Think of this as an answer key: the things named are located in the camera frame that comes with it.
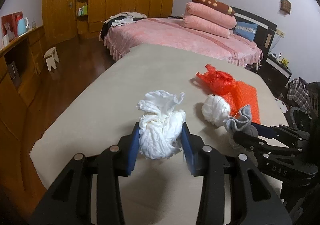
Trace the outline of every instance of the electrical cord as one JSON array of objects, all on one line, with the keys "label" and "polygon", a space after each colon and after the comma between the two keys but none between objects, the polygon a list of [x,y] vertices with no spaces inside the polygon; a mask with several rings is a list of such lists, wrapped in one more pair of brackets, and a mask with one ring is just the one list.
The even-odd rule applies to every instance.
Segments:
[{"label": "electrical cord", "polygon": [[271,53],[272,49],[275,48],[275,46],[278,44],[278,42],[280,41],[281,36],[278,37],[276,43],[273,45],[273,47],[269,50],[269,53]]}]

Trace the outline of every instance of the metal rivet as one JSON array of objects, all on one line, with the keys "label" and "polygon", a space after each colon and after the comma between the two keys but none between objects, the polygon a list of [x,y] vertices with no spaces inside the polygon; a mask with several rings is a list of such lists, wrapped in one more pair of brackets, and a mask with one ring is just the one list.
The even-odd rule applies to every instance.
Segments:
[{"label": "metal rivet", "polygon": [[205,146],[203,146],[203,147],[202,147],[202,150],[203,150],[204,152],[209,153],[209,152],[211,152],[212,147],[211,147],[211,146],[207,146],[207,145],[205,145]]},{"label": "metal rivet", "polygon": [[241,161],[246,161],[248,159],[248,157],[245,155],[245,154],[240,154],[238,156],[238,158],[241,160]]},{"label": "metal rivet", "polygon": [[76,160],[76,161],[79,161],[79,160],[81,160],[82,158],[83,158],[83,154],[81,154],[81,153],[78,153],[78,154],[75,155],[75,160]]},{"label": "metal rivet", "polygon": [[111,152],[118,152],[119,150],[120,150],[120,148],[118,146],[111,146],[110,147]]}]

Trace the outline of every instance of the pink bedspread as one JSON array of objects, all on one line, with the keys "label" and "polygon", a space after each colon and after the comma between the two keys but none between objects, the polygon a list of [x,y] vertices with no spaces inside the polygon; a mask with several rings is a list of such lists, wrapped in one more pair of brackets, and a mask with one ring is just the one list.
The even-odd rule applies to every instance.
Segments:
[{"label": "pink bedspread", "polygon": [[180,19],[143,19],[134,24],[111,27],[104,45],[114,60],[125,56],[131,47],[155,44],[190,50],[245,67],[257,63],[262,51],[254,42],[231,34],[223,38],[181,26]]}]

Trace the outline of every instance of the pink pillow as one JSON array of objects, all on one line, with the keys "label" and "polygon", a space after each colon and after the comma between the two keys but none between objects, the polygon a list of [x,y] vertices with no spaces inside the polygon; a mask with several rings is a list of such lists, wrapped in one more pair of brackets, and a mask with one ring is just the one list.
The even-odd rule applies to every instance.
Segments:
[{"label": "pink pillow", "polygon": [[192,28],[195,30],[204,31],[224,38],[230,37],[230,32],[228,29],[193,15],[184,16],[182,20],[182,26],[184,26],[185,28]]},{"label": "pink pillow", "polygon": [[225,15],[218,10],[200,3],[188,2],[186,11],[191,15],[204,18],[227,29],[231,29],[237,24],[235,17]]}]

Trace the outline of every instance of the plaid shirt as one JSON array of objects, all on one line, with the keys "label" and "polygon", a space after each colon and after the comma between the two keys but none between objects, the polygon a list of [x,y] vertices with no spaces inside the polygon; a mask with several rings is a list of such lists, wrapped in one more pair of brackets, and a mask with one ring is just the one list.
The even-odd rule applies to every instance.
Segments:
[{"label": "plaid shirt", "polygon": [[310,113],[309,91],[299,79],[293,79],[289,84],[288,100],[295,101],[306,113]]}]

